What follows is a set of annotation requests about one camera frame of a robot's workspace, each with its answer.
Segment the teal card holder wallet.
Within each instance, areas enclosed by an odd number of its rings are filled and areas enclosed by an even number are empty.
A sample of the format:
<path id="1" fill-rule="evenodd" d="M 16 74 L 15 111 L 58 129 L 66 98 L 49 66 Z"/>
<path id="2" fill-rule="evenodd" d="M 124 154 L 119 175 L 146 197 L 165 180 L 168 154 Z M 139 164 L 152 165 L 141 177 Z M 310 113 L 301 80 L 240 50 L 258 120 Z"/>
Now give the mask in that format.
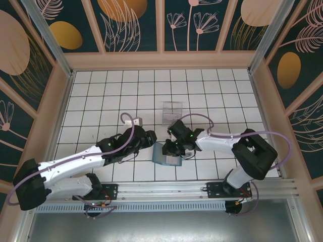
<path id="1" fill-rule="evenodd" d="M 162 147 L 163 147 L 163 144 L 159 142 L 153 145 L 152 162 L 163 166 L 169 166 L 169 165 L 166 165 L 166 155 L 163 155 Z"/>

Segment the clear acrylic card stand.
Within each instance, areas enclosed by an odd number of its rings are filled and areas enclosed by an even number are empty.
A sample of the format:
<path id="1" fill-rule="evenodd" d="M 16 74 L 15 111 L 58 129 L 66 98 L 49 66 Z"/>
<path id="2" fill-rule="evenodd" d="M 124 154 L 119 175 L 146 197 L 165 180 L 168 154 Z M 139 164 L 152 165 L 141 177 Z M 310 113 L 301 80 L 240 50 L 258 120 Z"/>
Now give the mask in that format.
<path id="1" fill-rule="evenodd" d="M 175 120 L 178 120 L 183 116 L 183 103 L 182 102 L 163 102 L 162 112 L 162 125 L 170 125 Z"/>

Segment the grey metal sheet panel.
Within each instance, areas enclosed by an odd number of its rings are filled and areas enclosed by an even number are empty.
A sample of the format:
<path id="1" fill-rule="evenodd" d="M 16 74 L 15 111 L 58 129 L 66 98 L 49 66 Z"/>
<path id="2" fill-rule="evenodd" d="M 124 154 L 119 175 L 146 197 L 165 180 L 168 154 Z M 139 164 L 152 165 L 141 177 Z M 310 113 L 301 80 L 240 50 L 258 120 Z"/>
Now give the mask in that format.
<path id="1" fill-rule="evenodd" d="M 37 214 L 27 242 L 299 242 L 288 215 L 260 210 L 245 217 L 220 211 Z"/>

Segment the aluminium mounting rail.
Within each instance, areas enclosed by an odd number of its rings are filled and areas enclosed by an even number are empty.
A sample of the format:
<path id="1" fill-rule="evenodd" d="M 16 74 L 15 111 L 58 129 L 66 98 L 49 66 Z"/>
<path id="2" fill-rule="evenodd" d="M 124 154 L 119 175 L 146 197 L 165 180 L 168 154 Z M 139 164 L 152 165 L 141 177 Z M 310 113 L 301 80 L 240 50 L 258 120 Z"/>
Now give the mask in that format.
<path id="1" fill-rule="evenodd" d="M 116 200 L 129 201 L 171 201 L 171 200 L 195 200 L 208 198 L 203 189 L 206 183 L 221 182 L 221 180 L 207 181 L 161 181 L 161 182 L 128 182 L 119 183 Z M 264 179 L 249 182 L 252 191 L 250 199 L 279 199 L 298 195 L 295 183 L 290 179 Z M 209 198 L 223 201 L 238 199 Z"/>

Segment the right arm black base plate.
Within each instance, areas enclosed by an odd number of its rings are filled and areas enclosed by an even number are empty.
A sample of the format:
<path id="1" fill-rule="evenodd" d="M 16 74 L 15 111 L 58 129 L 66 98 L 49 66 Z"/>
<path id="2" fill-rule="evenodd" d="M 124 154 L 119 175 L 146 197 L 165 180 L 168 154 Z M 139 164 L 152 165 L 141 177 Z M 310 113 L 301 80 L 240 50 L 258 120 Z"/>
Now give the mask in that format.
<path id="1" fill-rule="evenodd" d="M 252 197 L 250 183 L 245 183 L 241 188 L 235 189 L 224 182 L 209 182 L 203 188 L 208 198 L 238 199 Z"/>

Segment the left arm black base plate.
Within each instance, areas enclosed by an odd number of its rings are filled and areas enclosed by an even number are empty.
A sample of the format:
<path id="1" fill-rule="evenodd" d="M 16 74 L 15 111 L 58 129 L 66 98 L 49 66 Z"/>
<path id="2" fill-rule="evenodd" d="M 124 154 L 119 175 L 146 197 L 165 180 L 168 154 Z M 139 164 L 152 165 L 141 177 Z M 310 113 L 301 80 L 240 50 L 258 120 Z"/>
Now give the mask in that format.
<path id="1" fill-rule="evenodd" d="M 118 196 L 118 184 L 103 184 L 101 191 L 97 195 L 80 196 L 85 201 L 109 201 L 116 200 Z"/>

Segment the aluminium corner post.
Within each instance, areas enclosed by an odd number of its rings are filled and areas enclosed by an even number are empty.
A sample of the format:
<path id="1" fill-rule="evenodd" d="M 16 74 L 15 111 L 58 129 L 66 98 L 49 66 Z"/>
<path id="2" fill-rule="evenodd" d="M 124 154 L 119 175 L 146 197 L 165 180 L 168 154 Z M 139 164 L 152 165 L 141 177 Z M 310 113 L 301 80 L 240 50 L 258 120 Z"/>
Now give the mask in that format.
<path id="1" fill-rule="evenodd" d="M 285 22 L 287 16 L 292 11 L 295 1 L 296 0 L 282 0 L 278 6 L 278 9 L 274 12 L 273 18 L 271 19 L 262 39 L 260 40 L 255 54 L 253 55 L 253 58 L 248 66 L 248 74 L 250 76 L 252 76 L 257 70 L 271 43 L 278 35 L 278 32 Z"/>
<path id="2" fill-rule="evenodd" d="M 63 10 L 63 0 L 20 0 L 31 20 L 39 30 L 44 41 L 48 44 L 53 55 L 68 75 L 72 75 L 72 69 L 68 64 L 64 53 L 54 37 L 47 20 L 54 20 Z"/>

